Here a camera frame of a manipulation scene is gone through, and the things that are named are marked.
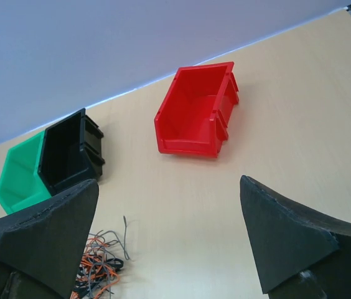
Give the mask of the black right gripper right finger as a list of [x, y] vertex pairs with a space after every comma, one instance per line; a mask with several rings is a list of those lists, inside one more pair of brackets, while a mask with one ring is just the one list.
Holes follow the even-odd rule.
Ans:
[[269, 298], [351, 298], [351, 223], [242, 176], [240, 203]]

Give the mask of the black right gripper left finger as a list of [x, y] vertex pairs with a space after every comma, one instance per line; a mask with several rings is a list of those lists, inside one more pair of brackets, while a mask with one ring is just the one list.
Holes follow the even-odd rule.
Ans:
[[0, 218], [0, 298], [70, 298], [98, 195], [88, 179]]

